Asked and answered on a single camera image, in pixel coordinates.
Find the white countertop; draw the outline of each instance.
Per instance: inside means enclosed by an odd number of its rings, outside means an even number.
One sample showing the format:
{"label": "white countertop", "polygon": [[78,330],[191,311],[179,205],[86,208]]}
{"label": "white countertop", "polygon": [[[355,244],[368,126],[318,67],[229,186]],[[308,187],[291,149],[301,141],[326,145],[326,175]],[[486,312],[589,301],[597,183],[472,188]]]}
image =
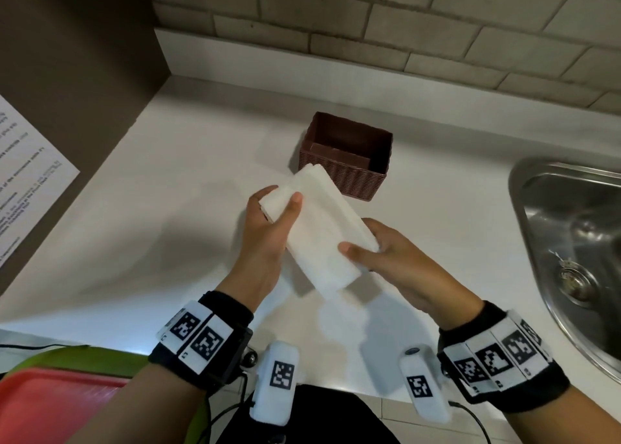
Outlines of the white countertop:
{"label": "white countertop", "polygon": [[[617,384],[584,358],[539,296],[508,194],[527,156],[613,160],[508,136],[260,90],[171,78],[0,297],[0,328],[147,354],[239,247],[249,195],[291,175],[315,111],[395,134],[388,177],[361,216],[397,228],[457,279],[515,308],[571,381],[621,418]],[[437,327],[374,274],[324,302],[288,259],[251,345],[299,346],[304,381],[408,401],[396,360]]]}

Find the sink rim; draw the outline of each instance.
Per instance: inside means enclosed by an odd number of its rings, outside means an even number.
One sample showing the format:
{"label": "sink rim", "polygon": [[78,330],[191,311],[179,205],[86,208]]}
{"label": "sink rim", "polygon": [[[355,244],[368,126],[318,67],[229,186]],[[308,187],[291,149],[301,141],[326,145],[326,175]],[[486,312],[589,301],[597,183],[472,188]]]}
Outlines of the sink rim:
{"label": "sink rim", "polygon": [[522,239],[526,251],[528,252],[528,259],[533,270],[533,276],[539,294],[543,299],[543,302],[548,309],[548,312],[554,318],[554,321],[558,327],[563,331],[565,336],[570,342],[585,356],[589,362],[594,364],[595,367],[604,372],[608,377],[615,382],[621,384],[621,360],[609,355],[601,348],[595,346],[589,339],[587,339],[577,328],[568,328],[567,324],[563,322],[563,312],[561,308],[556,308],[552,301],[552,296],[549,288],[543,285],[540,280],[542,276],[539,273],[537,266],[535,253],[532,248],[532,235],[530,234],[530,224],[524,204],[520,201],[520,191],[528,181],[539,177],[541,175],[560,175],[565,177],[575,177],[586,181],[609,183],[611,179],[618,181],[616,184],[621,188],[621,173],[609,171],[606,169],[598,169],[594,167],[587,167],[580,164],[572,164],[569,162],[551,161],[549,159],[541,158],[527,158],[518,161],[511,170],[508,178],[508,189],[511,197],[511,202],[514,207],[514,212],[518,220]]}

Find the stainless steel sink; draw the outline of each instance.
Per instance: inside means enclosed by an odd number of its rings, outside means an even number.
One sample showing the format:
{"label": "stainless steel sink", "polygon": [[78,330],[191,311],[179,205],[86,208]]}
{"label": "stainless steel sink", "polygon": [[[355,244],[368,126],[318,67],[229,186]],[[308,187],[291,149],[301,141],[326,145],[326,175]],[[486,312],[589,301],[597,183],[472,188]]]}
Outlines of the stainless steel sink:
{"label": "stainless steel sink", "polygon": [[621,173],[523,161],[509,189],[550,313],[621,383]]}

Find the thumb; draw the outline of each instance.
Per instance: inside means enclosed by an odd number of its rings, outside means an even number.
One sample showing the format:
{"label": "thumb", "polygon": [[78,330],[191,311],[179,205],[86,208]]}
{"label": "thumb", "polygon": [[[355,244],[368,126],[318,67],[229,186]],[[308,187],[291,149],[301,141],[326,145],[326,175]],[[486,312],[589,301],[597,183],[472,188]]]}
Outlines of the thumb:
{"label": "thumb", "polygon": [[381,254],[378,252],[366,250],[356,244],[348,243],[347,241],[338,244],[338,251],[350,261],[362,264],[372,271],[379,267],[379,258]]}
{"label": "thumb", "polygon": [[278,230],[283,230],[287,235],[291,231],[291,227],[298,219],[300,212],[302,211],[302,194],[296,192],[289,199],[289,203],[284,208],[280,217],[274,223],[274,226]]}

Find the stack of paper towels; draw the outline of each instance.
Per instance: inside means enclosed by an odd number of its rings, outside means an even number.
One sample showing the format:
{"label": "stack of paper towels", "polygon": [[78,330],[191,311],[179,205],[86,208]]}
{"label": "stack of paper towels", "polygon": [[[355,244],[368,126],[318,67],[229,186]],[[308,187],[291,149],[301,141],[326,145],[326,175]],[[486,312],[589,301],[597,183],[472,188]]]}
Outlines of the stack of paper towels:
{"label": "stack of paper towels", "polygon": [[287,249],[315,288],[330,298],[363,273],[338,252],[338,244],[349,241],[374,252],[379,246],[320,164],[307,164],[287,184],[261,199],[270,221],[280,217],[295,192],[302,193],[304,202],[289,233]]}

